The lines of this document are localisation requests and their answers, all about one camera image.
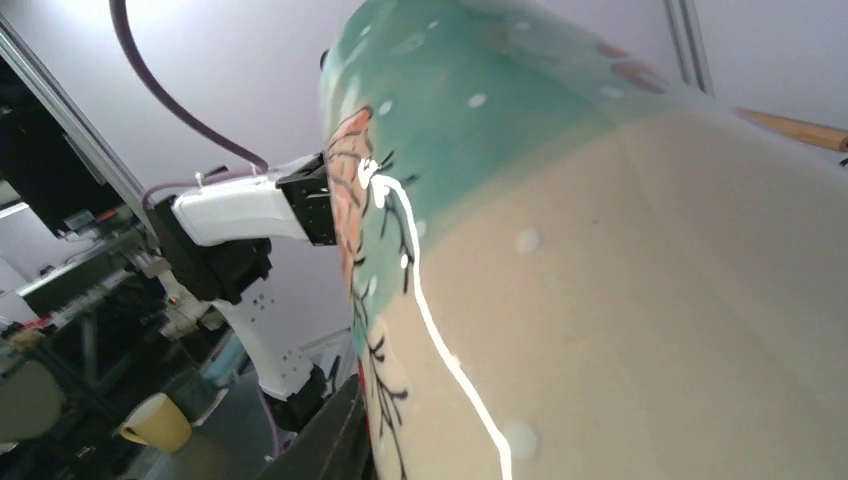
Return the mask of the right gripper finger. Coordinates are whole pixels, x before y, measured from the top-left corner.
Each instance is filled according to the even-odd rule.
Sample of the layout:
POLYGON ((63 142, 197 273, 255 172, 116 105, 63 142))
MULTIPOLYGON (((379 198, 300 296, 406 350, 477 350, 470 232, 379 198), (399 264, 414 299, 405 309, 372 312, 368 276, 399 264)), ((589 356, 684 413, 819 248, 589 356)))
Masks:
POLYGON ((364 480, 371 447, 359 377, 348 378, 259 480, 364 480))

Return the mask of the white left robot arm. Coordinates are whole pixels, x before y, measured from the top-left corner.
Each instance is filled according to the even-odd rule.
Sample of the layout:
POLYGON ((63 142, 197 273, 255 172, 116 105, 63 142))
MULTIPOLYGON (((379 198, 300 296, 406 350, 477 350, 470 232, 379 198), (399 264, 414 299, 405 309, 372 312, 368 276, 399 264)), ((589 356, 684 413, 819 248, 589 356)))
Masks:
POLYGON ((324 404, 326 376, 283 338, 268 279, 272 238, 336 242, 322 154, 264 174, 200 179, 145 210, 177 281, 217 309, 238 337, 276 427, 302 431, 324 404))

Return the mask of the beige floral mug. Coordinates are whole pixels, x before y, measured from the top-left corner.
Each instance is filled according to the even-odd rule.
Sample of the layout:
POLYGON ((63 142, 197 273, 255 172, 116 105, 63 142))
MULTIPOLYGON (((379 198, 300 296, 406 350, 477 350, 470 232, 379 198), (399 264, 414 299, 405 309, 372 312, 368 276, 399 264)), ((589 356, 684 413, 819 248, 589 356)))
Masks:
POLYGON ((380 479, 843 479, 847 172, 528 1, 321 75, 380 479))

